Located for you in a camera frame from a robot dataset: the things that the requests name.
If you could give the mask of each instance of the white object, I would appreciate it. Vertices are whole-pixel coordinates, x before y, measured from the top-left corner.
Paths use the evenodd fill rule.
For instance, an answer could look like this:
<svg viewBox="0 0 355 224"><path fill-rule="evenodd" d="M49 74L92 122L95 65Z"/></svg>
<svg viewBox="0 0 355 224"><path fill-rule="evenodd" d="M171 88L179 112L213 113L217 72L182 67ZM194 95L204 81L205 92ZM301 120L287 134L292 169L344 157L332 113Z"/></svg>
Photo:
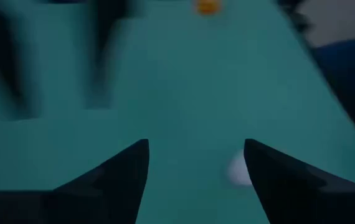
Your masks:
<svg viewBox="0 0 355 224"><path fill-rule="evenodd" d="M230 181L239 186L251 186L252 182L244 159L244 150L239 150L228 168Z"/></svg>

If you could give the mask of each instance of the black pointed shape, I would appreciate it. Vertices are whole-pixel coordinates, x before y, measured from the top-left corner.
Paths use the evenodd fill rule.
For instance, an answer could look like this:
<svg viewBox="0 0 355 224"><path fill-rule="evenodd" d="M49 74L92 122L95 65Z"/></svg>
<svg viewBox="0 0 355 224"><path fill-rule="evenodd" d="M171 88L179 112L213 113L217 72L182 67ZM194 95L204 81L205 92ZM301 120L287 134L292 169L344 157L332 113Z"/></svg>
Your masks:
<svg viewBox="0 0 355 224"><path fill-rule="evenodd" d="M355 223L355 183L253 139L244 157L271 224Z"/></svg>
<svg viewBox="0 0 355 224"><path fill-rule="evenodd" d="M148 164L142 139L54 190L0 192L0 223L134 224Z"/></svg>

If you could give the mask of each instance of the teal surface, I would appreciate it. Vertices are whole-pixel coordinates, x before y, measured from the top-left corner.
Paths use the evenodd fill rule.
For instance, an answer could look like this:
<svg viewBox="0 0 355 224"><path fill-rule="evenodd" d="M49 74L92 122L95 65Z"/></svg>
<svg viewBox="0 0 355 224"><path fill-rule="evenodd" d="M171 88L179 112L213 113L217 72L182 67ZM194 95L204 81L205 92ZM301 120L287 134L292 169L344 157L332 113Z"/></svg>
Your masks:
<svg viewBox="0 0 355 224"><path fill-rule="evenodd" d="M138 224L267 223L252 188L225 169L255 138L355 181L355 125L269 0L142 1L110 68L111 110L83 109L91 72L87 6L0 1L18 15L39 119L7 121L0 104L0 189L50 189L140 138L151 146Z"/></svg>

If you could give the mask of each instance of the orange ball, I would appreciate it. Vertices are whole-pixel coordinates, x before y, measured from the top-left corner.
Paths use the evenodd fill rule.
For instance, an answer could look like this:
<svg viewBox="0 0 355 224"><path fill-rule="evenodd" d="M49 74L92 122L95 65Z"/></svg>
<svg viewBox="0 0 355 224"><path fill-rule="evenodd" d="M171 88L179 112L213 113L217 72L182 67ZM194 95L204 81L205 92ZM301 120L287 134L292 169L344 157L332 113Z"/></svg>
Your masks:
<svg viewBox="0 0 355 224"><path fill-rule="evenodd" d="M197 0L197 10L202 15L213 15L220 10L220 0Z"/></svg>

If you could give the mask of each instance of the gray wall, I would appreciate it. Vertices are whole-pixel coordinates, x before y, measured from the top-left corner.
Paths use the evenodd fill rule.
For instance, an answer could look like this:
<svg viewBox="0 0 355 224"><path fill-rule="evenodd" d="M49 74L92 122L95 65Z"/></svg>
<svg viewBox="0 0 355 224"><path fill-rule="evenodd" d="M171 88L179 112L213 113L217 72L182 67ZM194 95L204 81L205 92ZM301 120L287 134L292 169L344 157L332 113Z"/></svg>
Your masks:
<svg viewBox="0 0 355 224"><path fill-rule="evenodd" d="M315 25L307 38L316 47L355 39L355 0L308 0L300 12Z"/></svg>

